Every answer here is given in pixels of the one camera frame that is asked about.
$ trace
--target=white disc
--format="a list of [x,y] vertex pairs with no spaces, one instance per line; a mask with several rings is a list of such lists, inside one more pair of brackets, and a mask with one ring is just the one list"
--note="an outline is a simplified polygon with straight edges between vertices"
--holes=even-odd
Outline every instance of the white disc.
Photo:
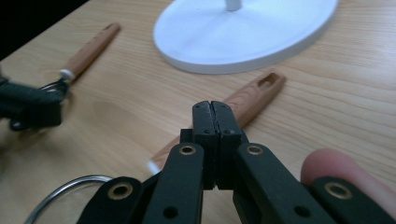
[[231,74],[280,62],[315,42],[337,0],[175,0],[154,27],[166,61],[182,70]]

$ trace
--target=wooden table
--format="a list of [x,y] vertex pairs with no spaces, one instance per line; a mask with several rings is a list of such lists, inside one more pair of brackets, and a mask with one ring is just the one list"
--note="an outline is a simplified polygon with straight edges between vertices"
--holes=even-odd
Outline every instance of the wooden table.
[[[71,89],[60,127],[14,133],[0,123],[0,222],[22,223],[83,175],[150,177],[149,158],[191,124],[191,107],[221,101],[270,68],[283,91],[247,127],[299,178],[308,153],[343,150],[396,189],[396,1],[343,0],[314,45],[251,72],[209,76],[166,63],[152,40],[170,0],[92,0],[1,62],[13,82],[43,86],[111,22],[120,33]],[[205,193],[203,223],[239,223],[231,192]]]

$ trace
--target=human finger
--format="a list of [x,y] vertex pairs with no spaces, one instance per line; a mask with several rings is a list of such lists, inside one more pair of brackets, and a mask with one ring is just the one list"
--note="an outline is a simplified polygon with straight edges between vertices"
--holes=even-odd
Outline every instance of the human finger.
[[304,161],[301,182],[307,186],[323,176],[335,176],[355,185],[396,219],[396,192],[361,168],[346,154],[335,149],[320,149]]

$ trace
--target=wooden handle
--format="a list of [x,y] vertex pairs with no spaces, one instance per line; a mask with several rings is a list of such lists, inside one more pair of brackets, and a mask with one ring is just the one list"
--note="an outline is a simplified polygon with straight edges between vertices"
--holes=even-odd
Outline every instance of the wooden handle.
[[93,62],[93,60],[105,49],[114,38],[120,25],[118,23],[109,24],[103,31],[84,46],[60,71],[62,77],[75,79]]
[[[275,71],[267,72],[236,91],[223,103],[230,106],[239,126],[243,128],[271,103],[285,82],[286,78],[282,74]],[[180,136],[176,137],[151,158],[148,167],[152,173],[158,173],[165,166],[170,150],[179,140]]]

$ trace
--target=silver metal ring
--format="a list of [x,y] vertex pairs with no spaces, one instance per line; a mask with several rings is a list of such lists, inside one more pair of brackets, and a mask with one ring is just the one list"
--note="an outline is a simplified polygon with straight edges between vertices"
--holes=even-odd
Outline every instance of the silver metal ring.
[[111,177],[105,175],[86,175],[80,178],[74,179],[65,183],[64,185],[57,188],[53,191],[49,196],[47,196],[30,214],[30,216],[26,219],[25,224],[33,224],[35,220],[40,216],[40,213],[46,208],[53,200],[66,193],[67,191],[81,186],[83,184],[89,183],[105,183],[111,180]]

